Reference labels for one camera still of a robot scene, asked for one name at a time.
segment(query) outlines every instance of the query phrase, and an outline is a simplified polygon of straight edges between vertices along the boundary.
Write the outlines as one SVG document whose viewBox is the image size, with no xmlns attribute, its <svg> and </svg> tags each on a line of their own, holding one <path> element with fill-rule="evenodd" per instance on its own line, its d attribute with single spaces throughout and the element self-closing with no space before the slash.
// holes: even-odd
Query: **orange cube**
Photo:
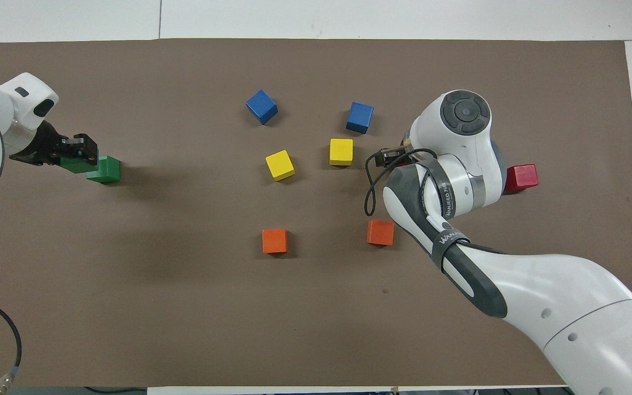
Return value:
<svg viewBox="0 0 632 395">
<path fill-rule="evenodd" d="M 392 245 L 394 243 L 394 223 L 371 220 L 367 224 L 367 242 L 376 245 Z"/>
<path fill-rule="evenodd" d="M 286 229 L 264 229 L 263 252 L 286 252 Z"/>
</svg>

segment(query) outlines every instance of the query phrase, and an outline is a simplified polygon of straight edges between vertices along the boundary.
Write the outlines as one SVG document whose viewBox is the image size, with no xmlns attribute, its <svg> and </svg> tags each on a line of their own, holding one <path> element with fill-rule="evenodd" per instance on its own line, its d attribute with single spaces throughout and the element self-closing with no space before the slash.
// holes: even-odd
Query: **black velcro strap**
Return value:
<svg viewBox="0 0 632 395">
<path fill-rule="evenodd" d="M 470 240 L 460 230 L 456 228 L 446 229 L 434 238 L 431 258 L 438 268 L 443 266 L 443 256 L 447 249 L 457 240 Z"/>
</svg>

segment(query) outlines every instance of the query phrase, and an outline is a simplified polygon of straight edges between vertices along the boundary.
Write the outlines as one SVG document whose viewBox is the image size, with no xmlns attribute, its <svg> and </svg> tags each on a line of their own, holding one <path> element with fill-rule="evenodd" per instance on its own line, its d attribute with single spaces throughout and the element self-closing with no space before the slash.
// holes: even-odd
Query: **blue cube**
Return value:
<svg viewBox="0 0 632 395">
<path fill-rule="evenodd" d="M 372 119 L 372 112 L 374 107 L 353 102 L 351 105 L 351 113 L 348 115 L 348 123 L 346 123 L 346 129 L 352 130 L 358 133 L 366 133 L 369 128 L 369 121 Z"/>
<path fill-rule="evenodd" d="M 250 112 L 255 115 L 255 118 L 260 120 L 260 123 L 263 125 L 268 123 L 268 121 L 277 114 L 277 104 L 261 89 L 258 90 L 258 93 L 255 93 L 253 97 L 249 98 L 248 101 L 245 102 L 245 105 L 248 106 L 248 110 L 250 110 Z"/>
</svg>

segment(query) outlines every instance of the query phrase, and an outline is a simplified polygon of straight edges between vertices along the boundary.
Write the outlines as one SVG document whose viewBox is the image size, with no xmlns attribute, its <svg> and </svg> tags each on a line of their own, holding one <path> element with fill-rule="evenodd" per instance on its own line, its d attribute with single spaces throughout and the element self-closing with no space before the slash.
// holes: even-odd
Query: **green cube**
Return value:
<svg viewBox="0 0 632 395">
<path fill-rule="evenodd" d="M 113 183 L 121 179 L 121 163 L 110 156 L 100 156 L 97 170 L 88 172 L 87 179 L 98 183 Z"/>
<path fill-rule="evenodd" d="M 97 170 L 96 165 L 90 165 L 81 159 L 67 159 L 65 157 L 60 158 L 60 167 L 75 174 L 94 172 Z"/>
</svg>

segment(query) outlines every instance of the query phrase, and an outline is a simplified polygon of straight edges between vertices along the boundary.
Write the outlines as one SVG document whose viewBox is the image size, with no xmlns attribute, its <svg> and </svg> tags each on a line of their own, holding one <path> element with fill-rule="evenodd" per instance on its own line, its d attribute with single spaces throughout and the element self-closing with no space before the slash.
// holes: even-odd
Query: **yellow cube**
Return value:
<svg viewBox="0 0 632 395">
<path fill-rule="evenodd" d="M 328 163 L 332 166 L 353 164 L 353 140 L 351 138 L 332 138 L 331 155 Z"/>
<path fill-rule="evenodd" d="M 286 150 L 279 151 L 265 158 L 270 168 L 270 173 L 276 182 L 294 175 L 294 165 L 291 164 Z"/>
</svg>

